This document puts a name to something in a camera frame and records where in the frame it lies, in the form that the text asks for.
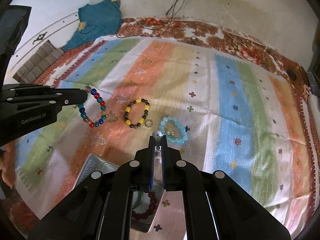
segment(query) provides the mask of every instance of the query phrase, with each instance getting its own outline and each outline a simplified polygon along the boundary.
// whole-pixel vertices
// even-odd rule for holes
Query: green stripe
[[[113,70],[124,55],[134,48],[139,41],[140,39],[126,39],[121,41],[110,51],[106,52],[103,58],[94,64],[78,83],[73,83],[72,88],[83,89],[84,84],[93,84],[95,87],[98,87],[101,81]],[[72,106],[64,106],[58,114],[57,122],[44,127],[38,136],[24,165],[18,170],[19,177],[30,192],[37,189],[43,177],[43,173],[37,174],[38,169],[44,172],[48,169],[53,150],[47,152],[47,146],[56,147],[56,143],[66,128],[66,126],[62,127],[61,124],[68,124],[73,118],[80,118],[78,115],[78,109],[74,109]]]
[[[278,165],[273,152],[274,137],[264,109],[261,88],[248,64],[236,62],[252,109],[254,164],[252,167],[252,197],[261,205],[269,204],[276,192]]]
[[[133,49],[140,39],[126,39],[109,50],[91,69],[80,79],[79,83],[91,84],[103,80],[114,66],[123,58],[124,54]]]

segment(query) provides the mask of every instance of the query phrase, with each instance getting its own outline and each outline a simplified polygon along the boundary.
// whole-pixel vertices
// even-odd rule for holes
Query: beaded bracelet
[[[132,210],[132,217],[136,220],[140,220],[140,219],[147,219],[148,216],[151,216],[154,212],[154,210],[157,208],[157,198],[156,198],[156,194],[154,192],[145,192],[148,194],[148,197],[150,198],[150,205],[148,207],[148,209],[144,212],[144,213],[136,213],[135,211]]]
[[[131,111],[131,107],[134,105],[134,104],[139,104],[139,103],[145,103],[146,105],[144,106],[143,110],[144,110],[144,114],[143,116],[139,119],[138,123],[137,124],[132,124],[131,120],[128,118],[128,114],[130,113]],[[143,99],[143,98],[137,98],[136,100],[132,101],[130,104],[127,105],[127,108],[125,109],[125,113],[124,113],[124,121],[125,121],[125,124],[127,126],[129,126],[130,128],[135,128],[137,129],[139,126],[141,126],[145,119],[147,118],[148,116],[148,113],[149,113],[149,109],[150,109],[150,103],[148,102],[148,100],[146,99]]]
[[[171,136],[167,135],[167,141],[171,142],[171,143],[175,143],[175,144],[181,144],[181,145],[184,144],[186,141],[188,141],[188,135],[187,135],[185,128],[178,122],[178,120],[176,118],[171,117],[171,116],[168,116],[168,117],[165,117],[164,119],[162,119],[160,126],[159,126],[162,134],[166,134],[164,127],[168,121],[172,121],[178,127],[178,129],[181,131],[182,139],[178,139],[178,138],[174,139]]]
[[[95,88],[91,89],[91,87],[87,86],[85,87],[84,90],[87,93],[91,93],[91,95],[93,95],[94,98],[97,100],[97,102],[100,104],[101,118],[97,122],[92,122],[90,118],[87,116],[83,104],[78,105],[80,116],[82,117],[83,121],[86,122],[90,127],[98,127],[100,124],[103,124],[104,123],[103,120],[107,118],[106,111],[105,111],[106,110],[105,102],[103,101],[102,97],[100,96],[100,94],[97,92]]]

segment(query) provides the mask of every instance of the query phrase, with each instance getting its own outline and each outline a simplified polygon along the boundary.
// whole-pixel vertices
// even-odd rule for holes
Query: yellow and black bead bracelet
[[[138,123],[137,124],[132,124],[131,120],[128,118],[128,115],[131,111],[131,107],[135,104],[139,104],[139,103],[145,103],[146,105],[144,106],[143,110],[144,110],[144,113],[143,113],[143,116],[139,119]],[[135,128],[137,129],[139,126],[141,126],[144,122],[145,122],[145,119],[147,118],[148,116],[148,113],[149,113],[149,109],[150,109],[150,103],[148,102],[148,100],[146,99],[143,99],[143,98],[137,98],[136,100],[132,101],[130,104],[127,105],[127,108],[125,109],[125,113],[124,113],[124,121],[125,121],[125,124],[127,126],[129,126],[130,128]]]

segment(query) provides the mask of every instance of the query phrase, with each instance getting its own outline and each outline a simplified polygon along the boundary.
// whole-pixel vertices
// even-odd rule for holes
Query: bed
[[[225,171],[297,236],[320,200],[320,144],[303,68],[250,36],[209,23],[175,19],[163,33],[165,27],[141,29],[137,21],[124,19],[116,36],[68,51],[35,80],[56,88],[96,88],[107,117],[91,128],[76,106],[68,106],[56,123],[18,141],[16,192],[3,202],[13,223],[27,235],[70,192],[90,153],[121,165],[146,147],[170,115],[185,126],[189,141],[169,147],[200,170]],[[150,102],[152,127],[125,125],[125,108],[136,98]],[[93,97],[84,107],[97,119]],[[138,120],[140,111],[131,118]],[[159,163],[155,178],[161,180]],[[182,194],[165,192],[164,199],[170,204],[161,203],[155,218],[161,230],[131,230],[131,239],[183,239]]]

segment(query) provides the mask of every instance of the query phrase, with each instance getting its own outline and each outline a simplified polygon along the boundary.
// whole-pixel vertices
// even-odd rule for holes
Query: colorful striped bedsheet
[[[249,61],[215,49],[169,39],[100,37],[72,61],[46,75],[46,85],[95,87],[106,102],[107,119],[98,128],[82,121],[78,109],[64,107],[58,121],[18,142],[16,188],[42,218],[72,189],[90,153],[117,164],[148,144],[165,116],[188,131],[179,149],[183,159],[206,172],[225,171],[272,215],[297,235],[319,204],[319,166],[308,105],[289,83]],[[135,98],[151,104],[151,128],[130,129],[124,109]],[[93,97],[87,114],[99,116]],[[137,107],[133,120],[141,116]],[[161,165],[155,166],[161,179]],[[132,230],[133,239],[183,239],[182,195],[166,192],[152,229]]]

